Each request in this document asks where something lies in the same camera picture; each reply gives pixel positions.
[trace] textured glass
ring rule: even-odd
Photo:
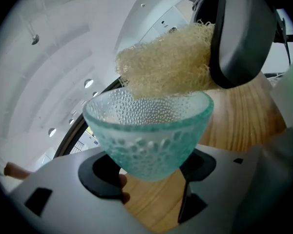
[[[188,158],[213,111],[203,92],[135,100],[126,88],[91,99],[83,115],[101,147],[124,170],[161,180]]]

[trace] finger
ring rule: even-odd
[[[130,200],[129,193],[123,193],[123,204],[126,204]]]
[[[119,181],[121,184],[121,188],[123,188],[127,184],[127,178],[123,174],[119,174]]]

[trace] wood grain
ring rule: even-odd
[[[233,89],[208,91],[215,107],[200,144],[245,152],[285,129],[285,123],[269,95],[271,85],[260,73],[253,81]],[[145,226],[162,233],[178,225],[185,179],[180,170],[158,182],[127,175],[124,192],[131,195],[127,210]]]

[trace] beige sponge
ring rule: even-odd
[[[116,72],[135,98],[161,98],[218,88],[209,73],[214,24],[194,23],[121,51]]]

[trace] wooden table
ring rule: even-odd
[[[233,89],[208,91],[215,108],[200,144],[246,152],[285,129],[285,123],[269,95],[271,85],[260,73],[253,81]],[[127,210],[156,233],[178,225],[185,179],[180,170],[158,182],[127,175],[124,192],[131,195]]]

